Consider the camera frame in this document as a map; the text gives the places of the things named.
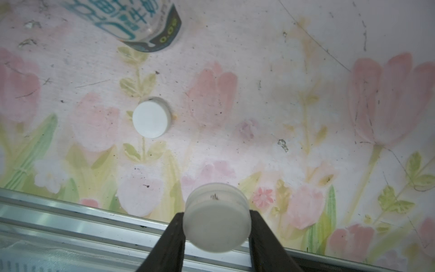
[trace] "small pink flower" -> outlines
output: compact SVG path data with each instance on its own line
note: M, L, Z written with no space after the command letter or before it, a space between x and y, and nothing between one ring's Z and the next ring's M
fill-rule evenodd
M92 199L92 198L82 198L81 200L79 200L79 204L88 206L88 207L93 207L93 208L99 208L100 204L98 203L97 200Z
M406 272L408 260L400 257L395 250L387 251L375 263L375 266L380 266L387 269Z
M273 203L273 190L264 187L258 188L252 196L252 202L259 209L268 208Z
M238 126L240 136L245 141L250 141L258 135L258 122L255 119L248 119L241 122Z

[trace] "bottle cap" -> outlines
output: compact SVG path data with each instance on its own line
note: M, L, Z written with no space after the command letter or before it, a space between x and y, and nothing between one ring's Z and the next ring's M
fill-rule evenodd
M160 137L170 125L169 109L156 99L140 103L133 112L133 126L145 138Z
M230 251L251 233L248 200L231 185L200 186L187 198L183 231L186 239L202 250Z

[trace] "pink flower print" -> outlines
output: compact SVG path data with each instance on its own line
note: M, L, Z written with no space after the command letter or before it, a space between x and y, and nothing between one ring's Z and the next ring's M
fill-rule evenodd
M215 63L212 69L204 69L195 85L187 92L192 117L203 126L218 126L230 114L237 90L237 76L222 73Z
M372 227L360 224L338 228L329 236L326 253L333 257L362 262L374 234Z
M120 179L117 197L128 214L141 217L150 214L160 204L163 182L146 176L149 169L143 165L134 168Z
M100 152L117 139L119 110L106 108L98 94L90 92L77 105L71 116L75 139L87 150Z
M92 198L82 198L79 200L79 204L88 206L88 207L93 207L93 208L99 208L100 204L98 203L97 200L92 199Z
M264 187L258 188L254 192L254 195L252 196L252 202L254 205L259 209L265 209L270 206L270 204L273 203L273 190L272 189L266 189Z
M189 175L181 178L183 198L186 200L190 193L201 185L215 182L231 184L235 178L236 173L227 161L206 162L195 178Z
M373 144L396 144L417 125L434 85L435 63L412 70L410 53L391 58L384 67L369 58L356 60L348 86L356 131Z
M36 114L41 85L37 67L0 48L0 114L24 122Z
M303 185L290 197L286 220L293 227L304 229L317 222L324 207L323 193L315 187Z
M422 242L423 252L431 258L435 258L435 221L433 218L426 218L420 228L418 235Z
M245 120L237 127L241 138L245 141L253 140L258 136L258 122L255 119Z
M400 257L395 250L390 250L382 255L373 265L406 272L408 260Z

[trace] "tabletop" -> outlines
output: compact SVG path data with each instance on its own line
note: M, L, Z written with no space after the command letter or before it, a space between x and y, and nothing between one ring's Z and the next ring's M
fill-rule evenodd
M54 0L0 1L0 186L169 222L242 190L284 247L435 269L435 4L177 2L135 51ZM141 137L132 111L167 103Z

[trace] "plastic bottle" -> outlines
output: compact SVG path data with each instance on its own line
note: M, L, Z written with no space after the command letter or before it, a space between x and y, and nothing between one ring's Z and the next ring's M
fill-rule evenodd
M62 0L61 4L141 52L168 47L181 28L174 0Z

